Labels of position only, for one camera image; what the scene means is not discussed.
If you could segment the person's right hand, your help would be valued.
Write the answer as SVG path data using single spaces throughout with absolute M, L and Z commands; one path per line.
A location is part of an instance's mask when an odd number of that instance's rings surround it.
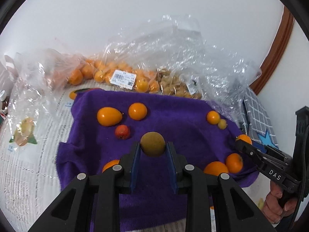
M 266 196 L 265 202 L 261 209 L 266 219 L 271 224 L 277 224 L 283 217 L 290 216 L 294 213 L 297 199 L 287 201 L 284 207 L 279 205 L 279 199 L 282 198 L 283 191 L 275 182 L 270 182 L 270 192 Z

